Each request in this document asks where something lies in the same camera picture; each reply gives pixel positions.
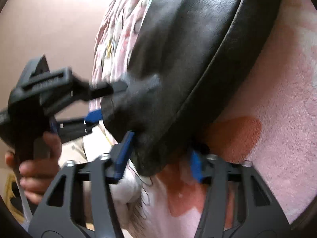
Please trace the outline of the person's left hand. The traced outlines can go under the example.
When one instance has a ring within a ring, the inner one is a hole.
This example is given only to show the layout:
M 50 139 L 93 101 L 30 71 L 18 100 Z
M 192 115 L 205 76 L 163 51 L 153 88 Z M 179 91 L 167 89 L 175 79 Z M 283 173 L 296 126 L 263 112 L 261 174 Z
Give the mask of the person's left hand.
M 19 183 L 27 199 L 35 205 L 41 202 L 46 190 L 60 170 L 59 158 L 62 152 L 62 143 L 58 135 L 45 132 L 42 139 L 50 148 L 48 158 L 18 163 L 13 152 L 8 151 L 5 154 L 5 163 L 11 169 L 19 169 L 21 174 Z

